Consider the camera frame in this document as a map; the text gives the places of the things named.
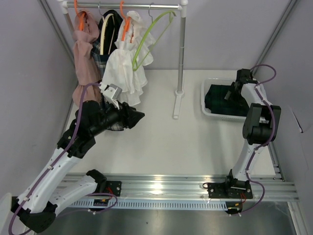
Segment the white ruffled skirt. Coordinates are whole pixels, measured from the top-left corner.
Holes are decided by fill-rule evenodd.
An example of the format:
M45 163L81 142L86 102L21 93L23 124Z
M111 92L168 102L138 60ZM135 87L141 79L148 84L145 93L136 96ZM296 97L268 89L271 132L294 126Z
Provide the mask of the white ruffled skirt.
M132 60L137 47L148 29L144 20L138 12L129 11L127 17L130 17L130 28L126 33L125 41L121 41L123 27L125 21L122 22L117 40L115 41L116 49L109 56L106 63L105 72L102 82L105 84L115 84L122 89L119 96L119 101L127 102L130 106L135 106L140 103L140 96L143 94L143 87L147 85L147 78L145 76L144 67L153 62L153 56L150 53L137 71L133 71ZM152 44L147 41L138 57L138 60L148 51L146 46Z

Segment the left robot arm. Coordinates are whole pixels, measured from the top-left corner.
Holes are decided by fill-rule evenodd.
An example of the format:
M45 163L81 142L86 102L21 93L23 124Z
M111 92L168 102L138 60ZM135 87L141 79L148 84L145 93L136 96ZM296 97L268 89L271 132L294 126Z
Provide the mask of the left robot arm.
M45 231L69 205L84 196L114 197L107 190L107 178L96 169L89 170L73 185L56 192L57 186L96 144L95 137L114 124L131 129L144 118L143 112L121 103L104 110L96 101L85 101L75 113L52 157L31 186L12 200L13 218L18 217L29 230Z

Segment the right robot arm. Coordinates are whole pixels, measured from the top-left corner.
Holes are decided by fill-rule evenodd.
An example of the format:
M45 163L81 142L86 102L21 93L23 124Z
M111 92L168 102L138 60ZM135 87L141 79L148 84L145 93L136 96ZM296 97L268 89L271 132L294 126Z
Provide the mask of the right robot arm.
M237 71L225 100L249 106L243 125L244 146L223 186L224 194L232 198L251 190L250 170L265 147L276 138L281 108L268 101L262 83L252 78L249 69Z

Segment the orange plastic hanger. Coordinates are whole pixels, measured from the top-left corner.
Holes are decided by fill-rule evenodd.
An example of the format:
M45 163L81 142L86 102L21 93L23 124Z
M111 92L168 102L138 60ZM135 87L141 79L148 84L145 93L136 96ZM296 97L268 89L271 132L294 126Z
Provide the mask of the orange plastic hanger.
M121 41L125 41L126 33L129 31L130 22L131 22L130 17L126 17L126 15L123 13L123 4L124 4L124 1L122 0L122 1L120 2L119 9L120 9L120 13L121 13L122 18L123 18L124 21L125 21L125 25L124 25L124 27L123 27L123 33L122 33L122 39L121 39Z

